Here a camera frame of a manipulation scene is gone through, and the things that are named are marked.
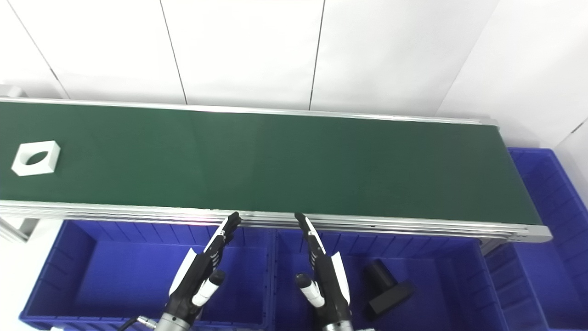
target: black object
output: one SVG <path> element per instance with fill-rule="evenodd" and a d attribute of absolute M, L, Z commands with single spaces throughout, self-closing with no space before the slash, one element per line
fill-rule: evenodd
<path fill-rule="evenodd" d="M 129 319 L 123 325 L 121 325 L 121 327 L 119 327 L 116 331 L 125 331 L 126 329 L 128 329 L 128 327 L 135 324 L 137 322 L 138 318 L 139 318 L 139 316 Z"/>
<path fill-rule="evenodd" d="M 366 318 L 370 321 L 389 312 L 410 298 L 415 291 L 410 280 L 398 283 L 380 259 L 371 262 L 363 272 L 366 281 L 373 284 L 377 291 L 377 296 L 367 303 L 364 311 Z"/>

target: metal support leg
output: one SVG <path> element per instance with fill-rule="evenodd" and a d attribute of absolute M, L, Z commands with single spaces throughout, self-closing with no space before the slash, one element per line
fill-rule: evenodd
<path fill-rule="evenodd" d="M 482 250 L 482 255 L 487 255 L 491 251 L 493 251 L 498 246 L 506 243 L 506 239 L 497 239 L 497 238 L 484 238 L 480 239 L 480 249 Z"/>
<path fill-rule="evenodd" d="M 26 243 L 37 223 L 39 219 L 25 219 L 17 229 L 0 217 L 0 237 L 12 242 Z"/>

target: white foam block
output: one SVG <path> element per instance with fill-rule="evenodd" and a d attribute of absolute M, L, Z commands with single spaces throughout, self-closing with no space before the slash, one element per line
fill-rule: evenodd
<path fill-rule="evenodd" d="M 59 145 L 54 140 L 21 144 L 12 163 L 12 171 L 19 176 L 53 173 L 60 150 Z M 43 160 L 35 164 L 27 164 L 27 161 L 33 155 L 41 152 L 47 152 Z"/>

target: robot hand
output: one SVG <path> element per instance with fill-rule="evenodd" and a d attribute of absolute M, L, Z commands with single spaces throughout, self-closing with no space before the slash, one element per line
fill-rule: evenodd
<path fill-rule="evenodd" d="M 233 239 L 233 232 L 240 223 L 239 213 L 234 212 L 218 227 L 201 254 L 195 254 L 192 249 L 188 251 L 172 283 L 171 294 L 159 322 L 138 316 L 125 323 L 119 331 L 134 322 L 155 331 L 188 331 L 202 312 L 204 304 L 225 279 L 225 273 L 217 270 L 217 267 L 225 246 Z"/>
<path fill-rule="evenodd" d="M 349 310 L 349 286 L 339 252 L 327 256 L 325 248 L 310 220 L 302 213 L 294 214 L 308 242 L 310 265 L 315 272 L 296 275 L 296 285 L 315 308 L 315 330 L 353 331 Z"/>

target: oval hole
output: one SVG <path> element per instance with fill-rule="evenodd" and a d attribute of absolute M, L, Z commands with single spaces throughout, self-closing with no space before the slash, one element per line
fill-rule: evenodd
<path fill-rule="evenodd" d="M 29 157 L 29 159 L 26 161 L 26 164 L 29 166 L 31 164 L 36 164 L 39 163 L 41 161 L 43 161 L 43 159 L 47 156 L 47 152 L 38 152 L 37 154 Z"/>

